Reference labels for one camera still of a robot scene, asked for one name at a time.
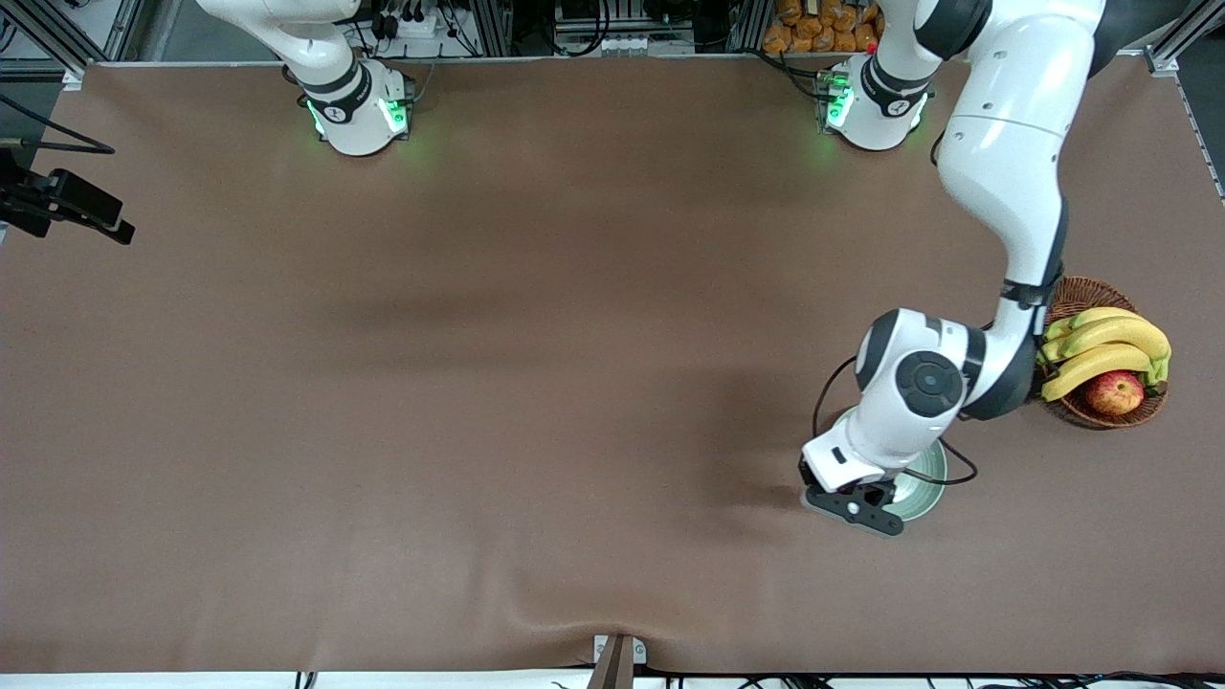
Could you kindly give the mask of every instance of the banana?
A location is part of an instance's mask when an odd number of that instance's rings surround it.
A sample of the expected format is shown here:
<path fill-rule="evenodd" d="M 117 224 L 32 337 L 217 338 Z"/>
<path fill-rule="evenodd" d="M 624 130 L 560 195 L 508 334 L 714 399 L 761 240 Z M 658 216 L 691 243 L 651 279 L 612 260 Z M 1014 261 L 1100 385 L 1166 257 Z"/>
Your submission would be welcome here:
<path fill-rule="evenodd" d="M 1117 306 L 1094 306 L 1091 309 L 1085 309 L 1074 316 L 1060 319 L 1046 326 L 1045 338 L 1047 342 L 1051 342 L 1061 337 L 1067 337 L 1068 335 L 1072 335 L 1073 330 L 1080 326 L 1115 316 L 1143 320 L 1143 316 L 1137 313 L 1128 311 L 1127 309 L 1120 309 Z"/>
<path fill-rule="evenodd" d="M 1089 325 L 1090 322 L 1115 316 L 1144 320 L 1144 318 L 1140 316 L 1139 314 L 1134 311 L 1128 311 L 1127 309 L 1120 309 L 1117 306 L 1094 306 L 1091 309 L 1085 309 L 1079 314 L 1072 316 L 1072 321 L 1068 324 L 1069 325 L 1068 330 L 1076 330 L 1078 327 Z"/>
<path fill-rule="evenodd" d="M 1152 373 L 1149 356 L 1136 346 L 1121 342 L 1101 345 L 1073 357 L 1060 367 L 1060 374 L 1042 384 L 1042 400 L 1052 402 L 1094 376 L 1112 370 Z"/>
<path fill-rule="evenodd" d="M 1044 364 L 1044 363 L 1047 363 L 1047 362 L 1055 363 L 1055 362 L 1061 360 L 1060 359 L 1060 348 L 1062 346 L 1063 346 L 1063 341 L 1062 340 L 1052 340 L 1052 341 L 1047 342 L 1046 345 L 1042 345 L 1042 353 L 1039 354 L 1038 363 L 1039 364 Z"/>
<path fill-rule="evenodd" d="M 1170 380 L 1170 359 L 1153 359 L 1153 373 L 1144 381 L 1147 385 L 1156 385 Z"/>
<path fill-rule="evenodd" d="M 1046 332 L 1042 337 L 1046 342 L 1052 342 L 1060 337 L 1067 337 L 1072 332 L 1072 319 L 1076 316 L 1068 316 L 1066 319 L 1060 319 L 1051 325 L 1046 326 Z"/>
<path fill-rule="evenodd" d="M 1058 358 L 1054 360 L 1069 359 L 1107 342 L 1134 345 L 1154 360 L 1170 357 L 1170 341 L 1164 332 L 1147 320 L 1127 316 L 1112 316 L 1090 322 L 1073 330 L 1072 335 L 1058 342 Z"/>

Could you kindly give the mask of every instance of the brown table surface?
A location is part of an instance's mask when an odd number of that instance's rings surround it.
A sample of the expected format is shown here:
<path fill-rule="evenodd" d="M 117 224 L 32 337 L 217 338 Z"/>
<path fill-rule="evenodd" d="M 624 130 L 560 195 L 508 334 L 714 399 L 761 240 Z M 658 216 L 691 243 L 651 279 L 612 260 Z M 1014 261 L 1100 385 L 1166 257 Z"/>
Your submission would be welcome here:
<path fill-rule="evenodd" d="M 1139 429 L 1040 406 L 897 541 L 797 503 L 816 392 L 898 305 L 986 321 L 929 148 L 816 132 L 752 60 L 439 69 L 413 139 L 312 139 L 273 69 L 92 69 L 47 154 L 130 248 L 0 250 L 0 669 L 1221 669 L 1225 211 L 1172 80 L 1094 80 L 1069 273 L 1175 343 Z M 844 380 L 829 402 L 853 403 Z"/>

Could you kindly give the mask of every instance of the red apple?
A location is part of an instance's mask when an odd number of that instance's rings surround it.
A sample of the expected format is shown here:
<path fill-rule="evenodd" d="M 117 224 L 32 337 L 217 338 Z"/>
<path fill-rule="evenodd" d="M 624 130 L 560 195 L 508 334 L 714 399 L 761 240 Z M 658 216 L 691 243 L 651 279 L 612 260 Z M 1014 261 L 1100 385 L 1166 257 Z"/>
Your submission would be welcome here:
<path fill-rule="evenodd" d="M 1084 398 L 1098 413 L 1118 417 L 1140 406 L 1144 385 L 1129 370 L 1112 370 L 1085 384 Z"/>

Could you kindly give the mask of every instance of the cable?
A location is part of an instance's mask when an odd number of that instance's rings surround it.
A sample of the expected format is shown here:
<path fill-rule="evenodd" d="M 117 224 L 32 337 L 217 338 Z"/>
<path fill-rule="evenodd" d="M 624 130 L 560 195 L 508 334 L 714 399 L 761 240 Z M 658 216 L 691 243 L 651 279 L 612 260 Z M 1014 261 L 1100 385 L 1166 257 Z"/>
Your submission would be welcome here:
<path fill-rule="evenodd" d="M 374 58 L 374 49 L 370 48 L 370 43 L 366 42 L 366 32 L 361 29 L 361 23 L 358 20 L 349 20 L 348 23 L 353 25 L 353 28 L 358 29 L 358 38 L 361 39 L 361 54 L 366 58 Z"/>
<path fill-rule="evenodd" d="M 904 473 L 907 476 L 910 476 L 910 477 L 914 477 L 914 478 L 918 478 L 919 481 L 922 481 L 924 483 L 931 483 L 933 485 L 960 485 L 963 483 L 969 483 L 969 482 L 971 482 L 971 481 L 974 481 L 975 478 L 979 477 L 979 466 L 975 465 L 974 462 L 971 462 L 969 457 L 967 457 L 960 451 L 958 451 L 957 447 L 953 447 L 952 445 L 949 445 L 948 440 L 944 440 L 943 438 L 940 439 L 940 444 L 943 445 L 946 450 L 948 450 L 949 452 L 952 452 L 954 457 L 957 457 L 958 460 L 962 460 L 963 462 L 965 462 L 965 466 L 970 467 L 970 473 L 967 474 L 967 476 L 963 476 L 960 478 L 952 478 L 952 479 L 948 479 L 948 481 L 941 481 L 938 478 L 932 478 L 932 477 L 930 477 L 930 476 L 927 476 L 925 473 L 919 473 L 919 472 L 909 470 L 909 468 L 902 470 L 902 473 Z M 974 689 L 974 684 L 970 684 L 970 689 Z"/>
<path fill-rule="evenodd" d="M 425 89 L 430 87 L 430 80 L 434 78 L 434 70 L 439 66 L 439 60 L 442 58 L 442 43 L 439 43 L 439 55 L 434 58 L 430 63 L 430 71 L 425 75 L 425 81 L 421 83 L 421 89 L 413 94 L 413 103 L 418 103 L 425 97 Z"/>
<path fill-rule="evenodd" d="M 940 136 L 936 137 L 936 141 L 932 141 L 932 143 L 931 143 L 931 152 L 927 153 L 927 159 L 931 161 L 931 167 L 933 167 L 933 168 L 940 167 L 938 164 L 936 164 L 936 148 L 938 148 L 940 147 L 940 142 L 944 140 L 944 132 L 947 132 L 947 131 L 948 130 L 946 129 L 946 130 L 943 130 L 943 131 L 940 132 Z"/>
<path fill-rule="evenodd" d="M 443 7 L 451 10 L 450 18 L 447 18 L 447 12 Z M 451 0 L 442 0 L 439 4 L 439 10 L 442 11 L 442 21 L 447 22 L 447 27 L 456 32 L 453 36 L 448 32 L 448 36 L 452 36 L 452 38 L 459 43 L 459 47 L 467 50 L 469 55 L 479 58 L 480 51 L 477 50 L 477 44 L 468 38 L 468 32 L 463 28 L 463 22 L 459 21 L 459 13 L 456 12 L 456 7 L 451 4 Z"/>
<path fill-rule="evenodd" d="M 763 63 L 766 63 L 767 65 L 769 65 L 769 66 L 772 66 L 772 67 L 774 67 L 775 70 L 779 70 L 779 71 L 789 71 L 789 72 L 794 74 L 795 76 L 806 76 L 806 77 L 812 77 L 812 78 L 817 77 L 817 72 L 815 72 L 815 71 L 801 70 L 799 67 L 790 67 L 785 63 L 783 63 L 782 59 L 774 60 L 774 58 L 771 58 L 769 54 L 767 54 L 767 53 L 764 53 L 762 50 L 758 50 L 756 48 L 745 48 L 745 49 L 741 50 L 741 53 L 745 53 L 745 54 L 748 54 L 748 55 L 756 55 Z"/>
<path fill-rule="evenodd" d="M 838 368 L 834 369 L 834 373 L 829 376 L 829 379 L 826 380 L 826 386 L 821 389 L 821 395 L 817 396 L 817 405 L 815 407 L 812 407 L 812 436 L 813 438 L 816 438 L 817 435 L 820 435 L 820 433 L 817 433 L 817 417 L 821 414 L 821 405 L 826 403 L 826 395 L 829 394 L 829 387 L 832 387 L 833 384 L 834 384 L 834 381 L 838 380 L 838 376 L 842 375 L 842 371 L 846 370 L 846 367 L 849 367 L 849 365 L 851 365 L 854 363 L 855 363 L 855 357 L 851 357 L 851 358 L 846 359 L 845 362 L 843 362 Z"/>
<path fill-rule="evenodd" d="M 22 139 L 21 140 L 21 147 L 22 148 L 49 148 L 49 150 L 54 150 L 54 151 L 72 151 L 75 153 L 100 153 L 100 154 L 104 154 L 104 156 L 109 156 L 109 154 L 111 154 L 111 153 L 115 152 L 114 148 L 111 148 L 110 146 L 107 146 L 105 143 L 103 143 L 103 142 L 100 142 L 100 141 L 98 141 L 96 139 L 89 139 L 88 136 L 86 136 L 86 135 L 83 135 L 83 134 L 81 134 L 78 131 L 74 131 L 74 130 L 71 130 L 71 129 L 69 129 L 66 126 L 62 126 L 62 125 L 53 123 L 51 120 L 44 118 L 43 115 L 39 115 L 38 113 L 36 113 L 36 112 L 26 108 L 21 103 L 17 103 L 16 101 L 9 98 L 4 93 L 0 93 L 0 103 L 4 103 L 5 105 L 9 105 L 13 110 L 17 110 L 18 113 L 26 115 L 27 118 L 29 118 L 29 119 L 32 119 L 34 121 L 42 123 L 43 125 L 49 126 L 49 128 L 54 129 L 55 131 L 59 131 L 60 134 L 66 134 L 66 135 L 71 136 L 72 139 L 76 139 L 77 141 L 85 141 L 86 143 L 89 145 L 89 146 L 77 146 L 75 143 L 38 142 L 38 141 L 29 141 L 27 139 Z"/>
<path fill-rule="evenodd" d="M 829 389 L 833 386 L 834 381 L 838 380 L 838 376 L 842 375 L 842 373 L 844 370 L 846 370 L 846 367 L 851 365 L 853 363 L 855 363 L 855 357 L 851 357 L 851 358 L 846 359 L 845 362 L 843 362 L 842 364 L 839 364 L 838 368 L 834 369 L 834 373 L 832 373 L 829 375 L 829 378 L 826 380 L 826 385 L 821 389 L 821 395 L 817 396 L 817 403 L 816 403 L 816 406 L 812 407 L 812 436 L 813 438 L 816 438 L 817 435 L 820 435 L 820 433 L 818 433 L 818 418 L 821 417 L 821 407 L 822 407 L 822 405 L 826 403 L 826 395 L 829 394 Z M 922 481 L 925 483 L 932 483 L 932 484 L 936 484 L 936 485 L 960 485 L 962 483 L 969 483 L 969 482 L 974 481 L 975 478 L 978 478 L 978 476 L 979 476 L 979 467 L 978 467 L 978 465 L 975 465 L 973 461 L 970 461 L 970 459 L 967 457 L 965 455 L 963 455 L 957 447 L 953 447 L 952 445 L 949 445 L 948 441 L 944 440 L 943 438 L 940 438 L 940 444 L 943 445 L 946 450 L 948 450 L 949 452 L 952 452 L 954 457 L 957 457 L 958 460 L 962 460 L 963 462 L 965 462 L 965 466 L 970 467 L 970 473 L 968 476 L 963 476 L 960 478 L 953 478 L 953 479 L 948 479 L 948 481 L 941 481 L 938 478 L 932 478 L 932 477 L 930 477 L 930 476 L 927 476 L 925 473 L 919 473 L 919 472 L 911 471 L 909 468 L 902 470 L 902 473 L 905 473 L 907 476 L 918 478 L 919 481 Z"/>
<path fill-rule="evenodd" d="M 804 85 L 800 83 L 800 78 L 797 76 L 795 76 L 795 72 L 791 71 L 791 69 L 786 66 L 786 60 L 783 58 L 782 53 L 778 54 L 778 61 L 783 65 L 783 72 L 786 74 L 786 78 L 791 80 L 791 85 L 795 86 L 796 91 L 799 91 L 800 93 L 804 93 L 805 96 L 807 96 L 809 98 L 812 98 L 813 101 L 832 101 L 832 98 L 821 97 L 816 92 L 812 92 L 812 91 L 809 91 L 807 88 L 805 88 Z"/>
<path fill-rule="evenodd" d="M 557 47 L 557 44 L 545 31 L 545 23 L 552 25 L 552 22 L 548 18 L 548 15 L 544 15 L 541 17 L 543 21 L 540 22 L 540 28 L 539 28 L 540 38 L 544 39 L 545 45 L 548 45 L 549 49 L 552 50 L 555 55 L 562 55 L 566 58 L 582 58 L 583 55 L 594 53 L 597 48 L 604 44 L 604 39 L 609 37 L 609 29 L 612 28 L 612 9 L 609 6 L 609 0 L 600 0 L 600 5 L 604 7 L 604 29 L 603 31 L 600 29 L 600 16 L 599 11 L 597 10 L 595 36 L 592 37 L 590 44 L 588 44 L 587 48 L 583 48 L 578 53 L 571 53 L 565 48 Z"/>

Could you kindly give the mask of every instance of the packaged bread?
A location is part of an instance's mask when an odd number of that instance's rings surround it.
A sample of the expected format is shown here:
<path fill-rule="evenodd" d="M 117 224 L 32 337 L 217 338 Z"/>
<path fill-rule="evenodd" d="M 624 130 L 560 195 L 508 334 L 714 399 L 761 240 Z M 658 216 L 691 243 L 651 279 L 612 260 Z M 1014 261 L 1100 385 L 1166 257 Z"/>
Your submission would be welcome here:
<path fill-rule="evenodd" d="M 820 17 L 806 16 L 802 20 L 795 22 L 795 37 L 801 39 L 807 38 L 809 40 L 812 40 L 813 38 L 821 36 L 821 29 L 823 28 L 824 27 L 821 26 Z"/>
<path fill-rule="evenodd" d="M 843 13 L 842 0 L 821 0 L 821 26 L 834 26 L 834 21 Z"/>
<path fill-rule="evenodd" d="M 834 49 L 834 29 L 826 27 L 821 29 L 821 36 L 812 39 L 813 53 L 829 53 Z"/>
<path fill-rule="evenodd" d="M 862 23 L 855 27 L 855 49 L 867 50 L 870 45 L 876 45 L 876 32 L 871 23 Z"/>
<path fill-rule="evenodd" d="M 766 38 L 762 39 L 762 50 L 769 53 L 771 55 L 778 55 L 779 53 L 786 53 L 786 49 L 791 45 L 791 28 L 782 25 L 774 25 L 766 29 Z"/>
<path fill-rule="evenodd" d="M 778 0 L 778 20 L 786 26 L 795 26 L 795 22 L 804 17 L 804 5 L 800 0 Z"/>
<path fill-rule="evenodd" d="M 834 53 L 854 53 L 855 34 L 849 31 L 834 32 Z"/>
<path fill-rule="evenodd" d="M 821 23 L 834 27 L 834 31 L 855 28 L 856 18 L 859 18 L 859 10 L 851 5 L 844 5 L 842 0 L 822 0 L 821 2 Z"/>

